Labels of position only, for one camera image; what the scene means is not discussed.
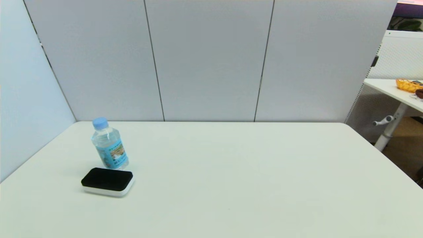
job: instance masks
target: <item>wooden floor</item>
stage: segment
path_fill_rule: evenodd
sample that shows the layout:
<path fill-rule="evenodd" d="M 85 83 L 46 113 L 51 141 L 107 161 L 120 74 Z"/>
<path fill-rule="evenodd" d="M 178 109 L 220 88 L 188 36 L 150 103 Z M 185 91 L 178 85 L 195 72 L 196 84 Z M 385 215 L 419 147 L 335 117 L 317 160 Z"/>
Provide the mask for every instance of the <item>wooden floor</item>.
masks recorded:
<path fill-rule="evenodd" d="M 423 166 L 423 124 L 403 118 L 382 153 L 416 180 L 416 173 Z"/>

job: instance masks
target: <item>partition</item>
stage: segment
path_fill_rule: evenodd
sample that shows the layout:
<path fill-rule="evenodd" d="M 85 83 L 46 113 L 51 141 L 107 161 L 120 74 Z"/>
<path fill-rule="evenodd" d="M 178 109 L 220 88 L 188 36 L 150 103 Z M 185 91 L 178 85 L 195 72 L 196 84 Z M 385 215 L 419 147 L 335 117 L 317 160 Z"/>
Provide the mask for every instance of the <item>partition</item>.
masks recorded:
<path fill-rule="evenodd" d="M 143 1 L 25 2 L 77 120 L 163 121 Z"/>
<path fill-rule="evenodd" d="M 0 21 L 1 182 L 75 118 L 24 3 L 3 1 Z"/>
<path fill-rule="evenodd" d="M 344 122 L 396 5 L 25 2 L 77 120 L 247 122 Z"/>
<path fill-rule="evenodd" d="M 344 122 L 396 0 L 276 0 L 256 121 Z"/>
<path fill-rule="evenodd" d="M 146 0 L 166 121 L 254 120 L 272 0 Z"/>

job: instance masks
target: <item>blue label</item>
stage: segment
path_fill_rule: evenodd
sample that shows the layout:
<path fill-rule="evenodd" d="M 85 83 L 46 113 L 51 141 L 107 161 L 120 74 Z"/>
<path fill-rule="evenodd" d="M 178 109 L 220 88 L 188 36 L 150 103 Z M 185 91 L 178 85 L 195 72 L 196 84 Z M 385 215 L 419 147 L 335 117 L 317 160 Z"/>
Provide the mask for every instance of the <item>blue label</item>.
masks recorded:
<path fill-rule="evenodd" d="M 117 169 L 128 160 L 124 146 L 122 145 L 122 141 L 120 139 L 109 147 L 96 148 L 103 160 L 103 164 L 108 169 Z"/>

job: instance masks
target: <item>woven basket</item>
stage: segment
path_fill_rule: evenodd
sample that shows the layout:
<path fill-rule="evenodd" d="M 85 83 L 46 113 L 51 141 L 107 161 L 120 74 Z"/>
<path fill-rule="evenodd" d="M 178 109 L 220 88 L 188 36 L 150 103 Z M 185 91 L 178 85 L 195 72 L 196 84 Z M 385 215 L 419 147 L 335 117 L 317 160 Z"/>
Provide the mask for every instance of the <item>woven basket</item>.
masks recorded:
<path fill-rule="evenodd" d="M 417 89 L 423 89 L 423 86 L 420 86 L 418 83 L 412 82 L 405 78 L 397 78 L 396 79 L 397 88 L 410 92 L 415 93 Z"/>

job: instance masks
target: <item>plastic bottle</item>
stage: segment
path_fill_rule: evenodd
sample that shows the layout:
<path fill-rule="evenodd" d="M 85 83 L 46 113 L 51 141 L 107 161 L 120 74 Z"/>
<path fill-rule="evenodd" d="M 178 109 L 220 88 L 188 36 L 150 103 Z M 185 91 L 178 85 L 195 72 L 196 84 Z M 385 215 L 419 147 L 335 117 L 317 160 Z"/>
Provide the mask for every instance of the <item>plastic bottle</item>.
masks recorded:
<path fill-rule="evenodd" d="M 91 137 L 91 141 L 96 147 L 104 166 L 108 169 L 125 169 L 129 160 L 119 131 L 109 127 L 109 123 L 104 117 L 94 119 L 93 126 L 96 132 Z"/>

